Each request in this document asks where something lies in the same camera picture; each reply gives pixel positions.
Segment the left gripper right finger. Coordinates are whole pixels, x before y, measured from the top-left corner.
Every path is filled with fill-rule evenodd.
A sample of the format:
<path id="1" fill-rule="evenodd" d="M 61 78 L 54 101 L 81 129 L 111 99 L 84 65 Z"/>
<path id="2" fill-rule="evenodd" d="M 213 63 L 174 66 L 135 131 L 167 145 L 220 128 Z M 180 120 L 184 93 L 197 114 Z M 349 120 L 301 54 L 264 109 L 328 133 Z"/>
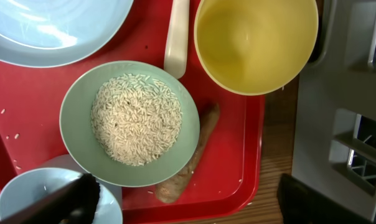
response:
<path id="1" fill-rule="evenodd" d="M 288 174 L 280 177 L 277 198 L 284 224 L 372 224 Z"/>

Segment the brown carrot-shaped root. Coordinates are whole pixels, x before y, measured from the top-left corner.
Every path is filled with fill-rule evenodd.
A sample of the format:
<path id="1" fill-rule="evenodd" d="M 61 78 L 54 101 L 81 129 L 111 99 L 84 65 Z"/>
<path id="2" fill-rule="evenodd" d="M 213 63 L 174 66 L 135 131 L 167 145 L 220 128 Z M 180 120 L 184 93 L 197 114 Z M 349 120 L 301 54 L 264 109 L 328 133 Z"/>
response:
<path id="1" fill-rule="evenodd" d="M 217 103 L 208 104 L 200 116 L 199 141 L 193 156 L 177 174 L 156 184 L 154 193 L 159 201 L 174 203 L 185 191 L 204 153 L 207 141 L 218 123 L 219 117 L 219 105 Z"/>

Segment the green bowl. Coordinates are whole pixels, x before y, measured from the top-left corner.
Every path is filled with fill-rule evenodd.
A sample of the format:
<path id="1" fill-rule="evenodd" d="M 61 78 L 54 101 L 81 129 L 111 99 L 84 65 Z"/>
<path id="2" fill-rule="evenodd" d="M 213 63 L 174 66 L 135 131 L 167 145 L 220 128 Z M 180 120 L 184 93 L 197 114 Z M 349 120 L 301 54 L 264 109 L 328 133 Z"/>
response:
<path id="1" fill-rule="evenodd" d="M 159 159 L 144 166 L 129 166 L 111 159 L 96 140 L 90 122 L 93 100 L 102 84 L 130 73 L 148 75 L 167 84 L 182 108 L 182 127 L 176 143 Z M 187 89 L 154 65 L 128 60 L 108 62 L 81 75 L 63 99 L 59 126 L 67 151 L 81 168 L 104 182 L 122 187 L 146 187 L 178 173 L 191 159 L 200 132 L 197 107 Z"/>

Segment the white rice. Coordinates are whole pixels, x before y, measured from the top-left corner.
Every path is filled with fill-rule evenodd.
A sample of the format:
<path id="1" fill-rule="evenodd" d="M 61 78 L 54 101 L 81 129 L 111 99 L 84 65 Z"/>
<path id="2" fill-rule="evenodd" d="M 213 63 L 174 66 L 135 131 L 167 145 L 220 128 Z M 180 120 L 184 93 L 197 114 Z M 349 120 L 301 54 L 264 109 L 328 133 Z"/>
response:
<path id="1" fill-rule="evenodd" d="M 162 81 L 122 74 L 99 88 L 90 113 L 92 131 L 115 161 L 144 166 L 176 143 L 182 126 L 177 95 Z"/>

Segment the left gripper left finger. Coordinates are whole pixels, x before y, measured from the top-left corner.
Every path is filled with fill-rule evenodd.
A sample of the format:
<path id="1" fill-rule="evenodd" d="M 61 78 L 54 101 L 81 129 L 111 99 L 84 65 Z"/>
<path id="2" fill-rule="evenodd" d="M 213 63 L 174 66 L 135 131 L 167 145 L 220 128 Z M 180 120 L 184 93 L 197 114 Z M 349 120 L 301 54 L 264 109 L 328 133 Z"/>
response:
<path id="1" fill-rule="evenodd" d="M 0 224 L 92 224 L 99 199 L 100 184 L 91 174 L 83 174 Z"/>

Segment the small light blue bowl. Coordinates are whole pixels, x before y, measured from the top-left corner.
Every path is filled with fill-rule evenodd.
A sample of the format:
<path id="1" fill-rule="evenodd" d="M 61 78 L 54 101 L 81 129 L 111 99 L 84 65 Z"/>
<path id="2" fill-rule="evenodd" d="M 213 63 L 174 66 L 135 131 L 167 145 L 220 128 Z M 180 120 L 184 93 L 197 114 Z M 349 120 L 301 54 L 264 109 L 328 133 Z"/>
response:
<path id="1" fill-rule="evenodd" d="M 69 155 L 53 158 L 37 169 L 13 178 L 0 193 L 0 220 L 32 205 L 85 173 Z M 95 212 L 96 224 L 122 224 L 121 187 L 99 180 L 100 200 Z"/>

